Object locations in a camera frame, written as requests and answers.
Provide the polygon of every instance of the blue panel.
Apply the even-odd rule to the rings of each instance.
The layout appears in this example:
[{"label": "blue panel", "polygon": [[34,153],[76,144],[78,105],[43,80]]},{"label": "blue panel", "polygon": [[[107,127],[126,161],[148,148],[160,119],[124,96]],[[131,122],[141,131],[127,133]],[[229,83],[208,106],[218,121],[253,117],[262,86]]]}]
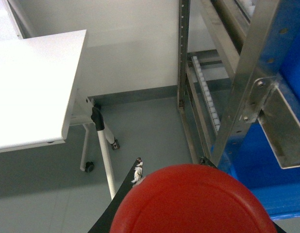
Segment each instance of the blue panel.
[{"label": "blue panel", "polygon": [[281,73],[300,100],[300,31],[282,64]]},{"label": "blue panel", "polygon": [[300,167],[281,169],[259,124],[253,124],[230,174],[249,188],[273,220],[300,216]]}]

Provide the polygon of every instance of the metal shelf upright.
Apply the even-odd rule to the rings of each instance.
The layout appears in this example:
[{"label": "metal shelf upright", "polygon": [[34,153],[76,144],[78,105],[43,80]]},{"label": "metal shelf upright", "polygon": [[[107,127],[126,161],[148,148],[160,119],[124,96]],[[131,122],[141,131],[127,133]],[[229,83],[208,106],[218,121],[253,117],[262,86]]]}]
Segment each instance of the metal shelf upright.
[{"label": "metal shelf upright", "polygon": [[[257,121],[281,168],[299,167],[300,104],[279,70],[300,28],[300,0],[258,1],[251,18],[235,0],[197,3],[217,50],[187,53],[190,0],[179,0],[178,107],[193,163],[198,163],[199,156],[184,114],[185,91],[204,156],[220,169],[229,170],[251,124]],[[200,68],[219,60],[232,82],[220,127]],[[207,103],[207,115],[201,109],[194,78]],[[214,130],[209,130],[206,118],[212,119]]]}]

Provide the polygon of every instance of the table top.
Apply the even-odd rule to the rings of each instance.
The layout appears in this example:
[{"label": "table top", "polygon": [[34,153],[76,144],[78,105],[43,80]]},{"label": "table top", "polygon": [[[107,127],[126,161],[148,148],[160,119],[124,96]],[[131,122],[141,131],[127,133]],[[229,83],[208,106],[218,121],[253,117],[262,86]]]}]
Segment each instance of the table top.
[{"label": "table top", "polygon": [[0,152],[66,139],[85,36],[0,42]]}]

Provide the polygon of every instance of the red lid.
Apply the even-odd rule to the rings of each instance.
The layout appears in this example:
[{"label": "red lid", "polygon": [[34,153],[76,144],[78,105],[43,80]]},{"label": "red lid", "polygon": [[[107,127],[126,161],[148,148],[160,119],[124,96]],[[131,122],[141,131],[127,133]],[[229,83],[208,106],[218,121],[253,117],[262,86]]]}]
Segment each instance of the red lid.
[{"label": "red lid", "polygon": [[111,233],[276,233],[258,199],[208,166],[178,165],[148,175],[125,197]]}]

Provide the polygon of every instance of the caster wheel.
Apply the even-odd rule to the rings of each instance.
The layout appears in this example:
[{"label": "caster wheel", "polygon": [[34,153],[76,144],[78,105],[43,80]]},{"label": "caster wheel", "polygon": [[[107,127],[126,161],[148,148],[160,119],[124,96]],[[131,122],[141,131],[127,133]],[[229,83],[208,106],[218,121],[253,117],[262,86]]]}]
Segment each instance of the caster wheel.
[{"label": "caster wheel", "polygon": [[111,148],[113,150],[117,150],[117,149],[120,149],[120,144],[119,142],[117,141],[117,139],[115,139],[115,142],[113,144],[111,144]]},{"label": "caster wheel", "polygon": [[85,172],[91,172],[94,169],[93,162],[86,162],[85,164]]}]

